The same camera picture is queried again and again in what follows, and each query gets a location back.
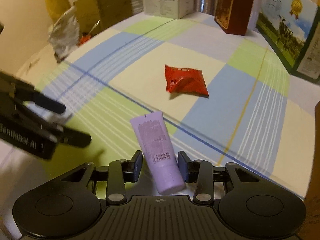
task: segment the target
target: purple tube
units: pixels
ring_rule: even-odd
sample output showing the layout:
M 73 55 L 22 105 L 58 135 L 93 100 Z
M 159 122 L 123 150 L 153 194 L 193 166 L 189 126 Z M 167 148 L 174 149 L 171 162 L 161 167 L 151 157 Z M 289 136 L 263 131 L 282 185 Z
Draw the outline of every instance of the purple tube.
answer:
M 130 120 L 148 167 L 161 195 L 185 188 L 162 112 Z

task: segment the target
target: box with cow picture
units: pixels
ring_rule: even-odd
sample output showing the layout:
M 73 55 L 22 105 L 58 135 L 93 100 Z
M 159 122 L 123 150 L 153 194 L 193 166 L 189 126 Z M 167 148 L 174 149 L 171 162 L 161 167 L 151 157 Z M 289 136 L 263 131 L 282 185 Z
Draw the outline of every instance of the box with cow picture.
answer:
M 287 71 L 313 83 L 320 81 L 319 19 L 311 0 L 262 0 L 257 21 Z

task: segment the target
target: red snack wrapper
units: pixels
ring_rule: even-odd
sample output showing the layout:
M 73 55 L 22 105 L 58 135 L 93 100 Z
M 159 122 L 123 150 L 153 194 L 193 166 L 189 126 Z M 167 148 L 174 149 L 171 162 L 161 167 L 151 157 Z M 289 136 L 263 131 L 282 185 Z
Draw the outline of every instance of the red snack wrapper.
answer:
M 195 92 L 209 97 L 201 70 L 165 65 L 164 75 L 167 81 L 165 90 L 169 93 Z

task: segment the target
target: crosshair symbol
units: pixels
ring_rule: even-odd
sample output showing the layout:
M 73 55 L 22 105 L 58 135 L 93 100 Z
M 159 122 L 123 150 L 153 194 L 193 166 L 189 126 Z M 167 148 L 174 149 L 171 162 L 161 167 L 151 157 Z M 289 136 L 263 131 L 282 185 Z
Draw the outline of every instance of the crosshair symbol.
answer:
M 163 199 L 163 198 L 157 198 L 156 201 L 157 201 L 158 203 L 162 203 L 162 202 L 164 201 L 164 199 Z

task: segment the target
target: yellow line on cloth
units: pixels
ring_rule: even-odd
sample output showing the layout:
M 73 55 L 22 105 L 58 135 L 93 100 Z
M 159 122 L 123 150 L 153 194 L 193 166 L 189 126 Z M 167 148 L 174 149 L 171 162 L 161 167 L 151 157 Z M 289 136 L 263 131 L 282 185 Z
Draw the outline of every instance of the yellow line on cloth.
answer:
M 263 55 L 263 58 L 262 58 L 262 62 L 261 62 L 261 66 L 260 66 L 260 69 L 259 69 L 259 73 L 258 73 L 258 75 L 257 75 L 257 77 L 256 77 L 256 80 L 254 81 L 254 84 L 253 84 L 252 90 L 251 90 L 251 92 L 250 92 L 250 95 L 249 95 L 249 97 L 247 98 L 247 101 L 245 102 L 244 107 L 243 107 L 243 109 L 242 109 L 242 111 L 241 111 L 241 115 L 240 115 L 240 117 L 239 117 L 239 119 L 238 119 L 238 122 L 237 122 L 237 124 L 236 124 L 236 127 L 235 127 L 235 129 L 233 130 L 233 133 L 232 133 L 232 135 L 231 135 L 231 137 L 230 137 L 230 139 L 229 139 L 229 141 L 228 141 L 228 143 L 227 143 L 227 146 L 226 146 L 226 148 L 225 148 L 224 151 L 223 151 L 224 153 L 227 153 L 227 152 L 229 151 L 229 148 L 231 147 L 231 144 L 232 144 L 232 142 L 233 142 L 233 139 L 234 139 L 235 136 L 236 136 L 236 133 L 237 133 L 238 128 L 239 128 L 239 126 L 240 126 L 240 124 L 241 124 L 241 121 L 242 121 L 242 118 L 243 118 L 243 116 L 244 116 L 244 113 L 245 113 L 245 111 L 246 111 L 246 109 L 247 109 L 247 106 L 248 106 L 248 104 L 249 104 L 249 101 L 250 101 L 250 99 L 251 99 L 251 96 L 252 96 L 252 94 L 253 94 L 253 92 L 254 92 L 254 90 L 255 90 L 255 88 L 256 88 L 256 85 L 257 85 L 257 83 L 258 83 L 258 80 L 259 80 L 259 77 L 260 77 L 260 74 L 261 74 L 261 70 L 262 70 L 262 65 L 263 65 L 264 59 L 265 59 L 265 57 L 266 57 L 267 51 L 268 51 L 268 48 L 266 48 L 266 51 L 264 52 L 264 55 Z M 221 157 L 220 157 L 220 159 L 219 159 L 219 161 L 218 161 L 218 163 L 217 163 L 217 166 L 220 166 L 220 165 L 221 165 L 221 162 L 222 162 L 223 158 L 224 158 L 224 155 L 221 155 Z

